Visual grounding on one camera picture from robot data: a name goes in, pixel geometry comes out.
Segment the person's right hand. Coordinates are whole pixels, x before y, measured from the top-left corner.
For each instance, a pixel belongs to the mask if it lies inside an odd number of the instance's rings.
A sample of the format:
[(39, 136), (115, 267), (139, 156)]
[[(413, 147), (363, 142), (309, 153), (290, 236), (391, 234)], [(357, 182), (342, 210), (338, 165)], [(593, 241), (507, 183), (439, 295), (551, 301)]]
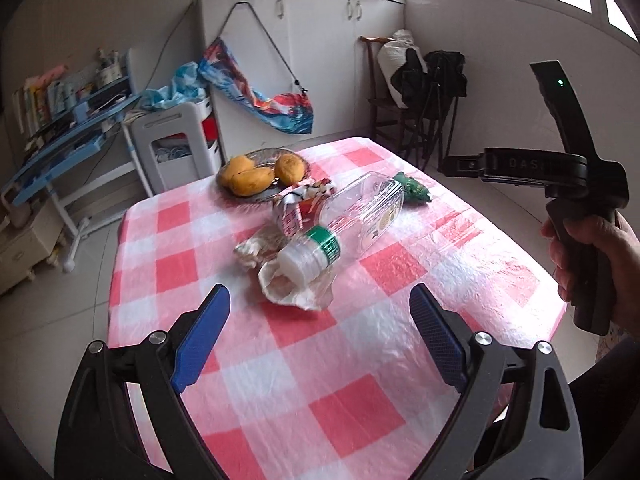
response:
[(581, 330), (605, 335), (612, 324), (639, 338), (639, 239), (621, 215), (566, 219), (541, 228), (550, 240), (558, 293)]

